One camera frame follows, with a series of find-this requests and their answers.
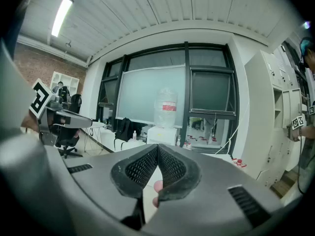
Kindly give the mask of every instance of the black office chair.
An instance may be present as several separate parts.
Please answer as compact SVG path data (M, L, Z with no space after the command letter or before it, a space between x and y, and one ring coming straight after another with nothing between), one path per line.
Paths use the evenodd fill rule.
M71 97L71 106L69 108L69 111L72 111L74 113L79 113L81 106L81 95L75 94ZM77 156L82 157L82 155L72 153L71 151L77 152L78 149L74 148L74 146L77 144L79 137L75 138L73 137L76 132L76 129L67 129L67 128L61 128L60 135L57 139L56 146L61 147L63 146L63 149L58 149L61 156L64 156L67 158L69 155L71 156Z
M76 133L77 129L69 129L62 127L60 130L60 134L56 141L56 147L58 147L58 151L60 156L64 156L64 158L67 158L69 155L71 156L77 156L77 157L83 157L80 154L73 153L71 151L77 152L78 149L76 149L74 146L77 144L79 137L73 137Z

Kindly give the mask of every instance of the water bottle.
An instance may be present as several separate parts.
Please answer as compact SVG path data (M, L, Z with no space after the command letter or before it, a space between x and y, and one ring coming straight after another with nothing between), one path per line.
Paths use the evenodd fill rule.
M177 93L168 88L161 89L154 104L154 124L172 128L175 125Z
M133 135L132 135L132 140L137 141L137 133L135 130L134 130Z
M179 137L177 139L177 142L176 142L176 147L179 147L181 145L181 137Z

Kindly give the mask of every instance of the ceiling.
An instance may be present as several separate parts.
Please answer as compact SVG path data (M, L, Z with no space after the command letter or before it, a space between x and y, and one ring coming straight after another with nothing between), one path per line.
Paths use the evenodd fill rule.
M61 1L31 0L20 35L84 62L127 35L183 20L206 21L209 28L223 22L269 40L289 8L286 0L73 0L54 37L51 30Z

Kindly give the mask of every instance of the black vent grille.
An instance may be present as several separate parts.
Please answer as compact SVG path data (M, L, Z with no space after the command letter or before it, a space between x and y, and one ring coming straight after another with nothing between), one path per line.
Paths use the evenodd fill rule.
M85 170L88 170L91 168L93 168L93 167L90 164L83 164L83 165L79 165L79 166L70 167L67 169L70 172L70 174L73 174L73 173L85 171Z
M270 215L242 186L229 188L228 191L253 227L259 226L270 218Z
M158 164L158 148L150 151L126 167L126 175L144 188Z
M161 147L159 147L158 167L163 175L163 187L177 182L186 173L185 165Z

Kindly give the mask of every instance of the fluorescent light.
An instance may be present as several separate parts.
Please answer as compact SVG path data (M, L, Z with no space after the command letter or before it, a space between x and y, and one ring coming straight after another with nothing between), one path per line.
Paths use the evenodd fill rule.
M305 29L308 29L309 27L311 27L311 22L310 21L306 21L304 24L303 24L304 28Z
M51 32L51 34L53 36L58 37L61 25L63 24L63 20L68 12L68 10L70 9L70 6L72 5L72 1L71 0L63 0L60 4L60 7L58 9L55 21L54 21L54 25L53 25L53 30Z

